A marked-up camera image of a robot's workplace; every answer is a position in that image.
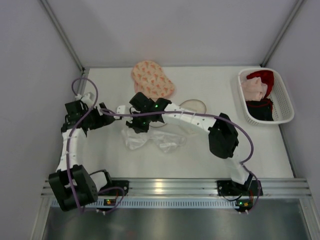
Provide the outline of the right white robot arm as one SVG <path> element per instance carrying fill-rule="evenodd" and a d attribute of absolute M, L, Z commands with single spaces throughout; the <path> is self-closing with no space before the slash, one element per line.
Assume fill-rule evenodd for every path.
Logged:
<path fill-rule="evenodd" d="M 202 133 L 208 137 L 210 152 L 225 160 L 231 180 L 240 185 L 248 180 L 250 174 L 241 166 L 235 154 L 239 134 L 228 115 L 220 113 L 217 117 L 207 116 L 184 109 L 165 98 L 154 101 L 141 92 L 136 93 L 129 103 L 135 111 L 134 117 L 126 125 L 135 133 L 148 132 L 151 122 L 177 125 Z"/>

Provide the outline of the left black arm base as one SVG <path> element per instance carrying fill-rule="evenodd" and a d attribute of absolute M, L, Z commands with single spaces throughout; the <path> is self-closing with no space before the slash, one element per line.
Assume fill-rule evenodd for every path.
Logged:
<path fill-rule="evenodd" d="M 126 196 L 129 191 L 130 182 L 128 180 L 112 180 L 102 187 L 99 196 Z"/>

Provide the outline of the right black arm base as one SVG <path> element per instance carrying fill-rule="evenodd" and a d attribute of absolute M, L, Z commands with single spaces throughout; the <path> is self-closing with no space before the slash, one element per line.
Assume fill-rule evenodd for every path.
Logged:
<path fill-rule="evenodd" d="M 249 180 L 244 185 L 236 183 L 232 180 L 218 180 L 216 183 L 218 195 L 221 197 L 257 197 L 264 195 L 259 180 Z"/>

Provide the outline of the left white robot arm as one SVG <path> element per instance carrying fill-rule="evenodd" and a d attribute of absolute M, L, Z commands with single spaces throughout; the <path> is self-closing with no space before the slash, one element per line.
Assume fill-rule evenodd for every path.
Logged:
<path fill-rule="evenodd" d="M 88 131 L 108 126 L 115 118 L 100 114 L 98 107 L 88 107 L 81 100 L 66 103 L 65 108 L 60 162 L 56 171 L 48 176 L 48 182 L 61 210 L 67 212 L 96 202 L 100 190 L 113 186 L 105 169 L 93 174 L 87 172 L 84 146 Z"/>

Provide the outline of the white round mesh laundry bag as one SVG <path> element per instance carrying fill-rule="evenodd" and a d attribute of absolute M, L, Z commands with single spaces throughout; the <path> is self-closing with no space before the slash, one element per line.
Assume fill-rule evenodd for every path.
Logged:
<path fill-rule="evenodd" d="M 196 112 L 196 113 L 200 113 L 200 114 L 205 114 L 207 112 L 207 107 L 206 107 L 205 103 L 201 100 L 198 100 L 198 99 L 186 100 L 186 101 L 182 102 L 179 106 L 183 109 L 186 109 L 188 112 Z M 151 122 L 149 124 L 149 126 L 154 129 L 163 128 L 166 125 L 167 125 L 166 123 L 162 123 L 159 121 Z M 195 135 L 196 134 L 196 132 L 190 128 L 180 127 L 180 129 L 182 131 L 184 131 L 187 135 Z"/>

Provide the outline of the white bra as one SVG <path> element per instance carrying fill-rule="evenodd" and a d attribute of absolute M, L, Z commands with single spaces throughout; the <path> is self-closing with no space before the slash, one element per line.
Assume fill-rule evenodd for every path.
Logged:
<path fill-rule="evenodd" d="M 150 132 L 135 133 L 131 128 L 121 131 L 124 144 L 129 150 L 142 148 L 147 143 L 153 143 L 162 152 L 170 153 L 186 144 L 187 138 L 170 132 L 152 129 Z"/>

